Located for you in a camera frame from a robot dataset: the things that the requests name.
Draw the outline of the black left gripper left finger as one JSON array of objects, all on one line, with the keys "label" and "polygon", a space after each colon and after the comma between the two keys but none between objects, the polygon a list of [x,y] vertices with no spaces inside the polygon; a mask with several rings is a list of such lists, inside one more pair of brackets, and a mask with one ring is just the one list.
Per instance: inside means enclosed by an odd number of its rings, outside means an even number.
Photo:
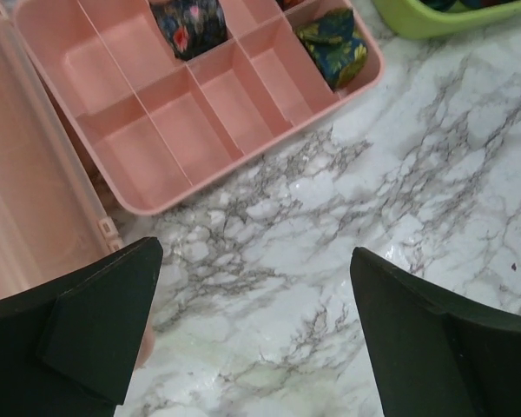
[{"label": "black left gripper left finger", "polygon": [[123,404],[163,249],[145,237],[0,300],[0,416],[111,416]]}]

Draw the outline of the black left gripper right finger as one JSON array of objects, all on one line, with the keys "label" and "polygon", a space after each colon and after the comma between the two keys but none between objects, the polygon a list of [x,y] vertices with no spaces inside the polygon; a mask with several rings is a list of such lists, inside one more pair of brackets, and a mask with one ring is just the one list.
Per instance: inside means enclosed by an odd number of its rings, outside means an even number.
[{"label": "black left gripper right finger", "polygon": [[350,276],[386,416],[521,416],[521,316],[353,251]]}]

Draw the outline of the navy tie with yellow flowers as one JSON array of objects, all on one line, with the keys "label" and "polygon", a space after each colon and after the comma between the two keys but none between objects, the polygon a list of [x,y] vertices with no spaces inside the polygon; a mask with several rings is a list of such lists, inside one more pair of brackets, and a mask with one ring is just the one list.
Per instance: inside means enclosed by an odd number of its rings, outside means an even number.
[{"label": "navy tie with yellow flowers", "polygon": [[293,31],[332,90],[344,88],[366,64],[368,48],[352,9],[329,10]]}]

